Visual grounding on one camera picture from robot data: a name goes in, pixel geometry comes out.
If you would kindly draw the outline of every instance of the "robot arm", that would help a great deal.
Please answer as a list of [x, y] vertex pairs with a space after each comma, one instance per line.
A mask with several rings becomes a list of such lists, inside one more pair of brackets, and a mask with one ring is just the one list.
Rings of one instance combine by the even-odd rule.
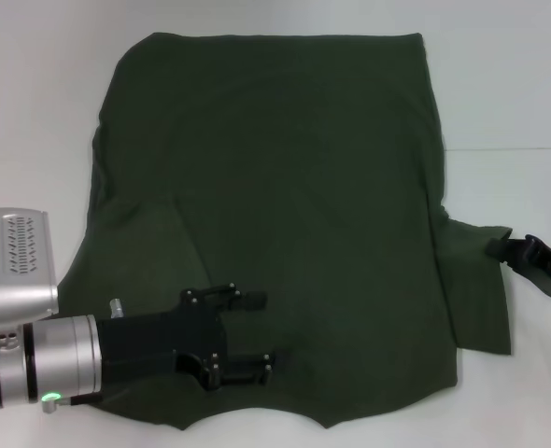
[[47, 214], [0, 209], [0, 408], [43, 402], [103, 399], [104, 387], [183, 372], [205, 390], [231, 384], [264, 385], [273, 353], [232, 357], [220, 313], [262, 310], [266, 294], [242, 294], [229, 284], [185, 289], [179, 303], [153, 315], [92, 315], [46, 319], [58, 313]]

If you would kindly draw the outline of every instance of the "white background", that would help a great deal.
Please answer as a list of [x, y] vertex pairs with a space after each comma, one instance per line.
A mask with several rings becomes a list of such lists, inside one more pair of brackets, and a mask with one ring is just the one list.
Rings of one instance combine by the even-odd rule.
[[[551, 0], [0, 0], [0, 206], [49, 211], [60, 279], [84, 232], [91, 139], [109, 80], [121, 55], [155, 31], [421, 32], [452, 216], [551, 245]], [[324, 430], [249, 410], [181, 432], [87, 407], [43, 415], [24, 406], [0, 411], [0, 446], [551, 446], [551, 299], [505, 278], [515, 355], [461, 352], [457, 388], [396, 413]]]

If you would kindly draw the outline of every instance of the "green indicator light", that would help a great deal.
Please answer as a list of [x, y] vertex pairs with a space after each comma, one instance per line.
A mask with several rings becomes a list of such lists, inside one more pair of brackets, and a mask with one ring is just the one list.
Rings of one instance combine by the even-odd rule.
[[57, 392], [49, 392], [48, 394], [45, 394], [43, 397], [41, 397], [41, 401], [52, 401], [53, 399], [60, 399], [62, 395], [58, 394]]

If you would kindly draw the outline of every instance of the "dark green cloth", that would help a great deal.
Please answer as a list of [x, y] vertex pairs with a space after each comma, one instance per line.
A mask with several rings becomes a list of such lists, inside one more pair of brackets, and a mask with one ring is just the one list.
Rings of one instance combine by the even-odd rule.
[[99, 120], [63, 314], [107, 318], [113, 298], [159, 312], [235, 282], [270, 301], [224, 315], [231, 352], [289, 354], [266, 387], [149, 378], [103, 409], [184, 428], [263, 407], [330, 427], [454, 385], [457, 347], [510, 352], [483, 252], [508, 230], [442, 207], [421, 35], [155, 34], [121, 59]]

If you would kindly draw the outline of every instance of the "camera housing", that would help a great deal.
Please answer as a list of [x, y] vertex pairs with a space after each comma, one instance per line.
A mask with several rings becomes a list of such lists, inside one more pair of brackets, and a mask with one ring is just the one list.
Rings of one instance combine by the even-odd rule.
[[48, 214], [0, 208], [0, 329], [57, 313]]

